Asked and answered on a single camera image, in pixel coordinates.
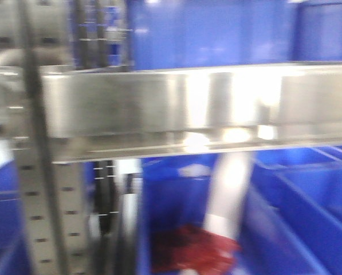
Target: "stainless steel shelf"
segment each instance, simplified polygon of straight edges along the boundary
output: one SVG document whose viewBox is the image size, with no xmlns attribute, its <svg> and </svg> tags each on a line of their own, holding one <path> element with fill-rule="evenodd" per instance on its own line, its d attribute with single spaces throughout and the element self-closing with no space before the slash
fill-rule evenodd
<svg viewBox="0 0 342 275">
<path fill-rule="evenodd" d="M 56 163 L 342 144 L 342 64 L 43 79 Z"/>
</svg>

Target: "slotted metal post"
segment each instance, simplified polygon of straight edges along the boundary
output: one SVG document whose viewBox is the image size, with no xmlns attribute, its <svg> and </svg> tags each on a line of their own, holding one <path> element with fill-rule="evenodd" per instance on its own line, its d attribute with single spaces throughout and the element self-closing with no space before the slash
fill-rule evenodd
<svg viewBox="0 0 342 275">
<path fill-rule="evenodd" d="M 17 77 L 8 112 L 34 272 L 91 275 L 81 166 L 52 165 L 42 82 L 25 0 L 17 0 L 17 13 L 23 70 L 3 75 Z"/>
</svg>

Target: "metal frame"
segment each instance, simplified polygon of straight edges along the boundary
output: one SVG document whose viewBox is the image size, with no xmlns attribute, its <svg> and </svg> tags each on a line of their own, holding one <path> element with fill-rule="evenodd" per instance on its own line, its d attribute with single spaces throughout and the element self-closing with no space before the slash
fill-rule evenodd
<svg viewBox="0 0 342 275">
<path fill-rule="evenodd" d="M 8 2 L 14 7 L 15 1 Z M 23 69 L 0 68 L 0 96 L 6 103 L 0 121 L 18 166 L 37 275 L 95 272 L 79 162 L 342 143 L 342 64 L 132 73 L 39 68 L 46 64 L 37 58 L 42 34 L 39 27 L 32 30 L 32 22 L 49 9 L 60 29 L 50 36 L 58 40 L 58 48 L 51 50 L 58 50 L 62 63 L 70 63 L 66 22 L 60 19 L 65 9 L 60 0 L 40 7 L 34 0 L 16 3 L 20 40 L 14 39 L 13 48 L 20 41 L 24 58 L 15 65 Z M 97 167 L 104 188 L 106 165 Z M 122 198 L 129 237 L 122 242 L 130 251 L 136 214 L 130 210 L 138 199 L 134 194 Z M 120 264 L 124 273 L 134 273 L 133 266 Z"/>
</svg>

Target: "reflective metal surface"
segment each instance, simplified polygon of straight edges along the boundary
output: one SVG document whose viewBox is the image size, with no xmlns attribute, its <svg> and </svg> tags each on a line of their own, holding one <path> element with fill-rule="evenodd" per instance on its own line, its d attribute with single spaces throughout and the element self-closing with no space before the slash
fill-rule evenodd
<svg viewBox="0 0 342 275">
<path fill-rule="evenodd" d="M 44 76 L 55 161 L 342 142 L 342 64 Z"/>
<path fill-rule="evenodd" d="M 34 51 L 41 65 L 71 64 L 66 23 L 66 3 L 61 0 L 27 0 L 32 18 Z M 0 66 L 20 66 L 23 51 L 19 45 L 16 0 L 0 1 Z"/>
</svg>

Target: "red object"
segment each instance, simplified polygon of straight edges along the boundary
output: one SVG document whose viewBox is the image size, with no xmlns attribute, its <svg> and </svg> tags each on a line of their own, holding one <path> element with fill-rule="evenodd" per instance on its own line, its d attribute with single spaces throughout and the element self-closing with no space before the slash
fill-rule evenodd
<svg viewBox="0 0 342 275">
<path fill-rule="evenodd" d="M 152 236 L 152 272 L 195 269 L 200 275 L 221 275 L 235 263 L 236 241 L 192 225 Z"/>
</svg>

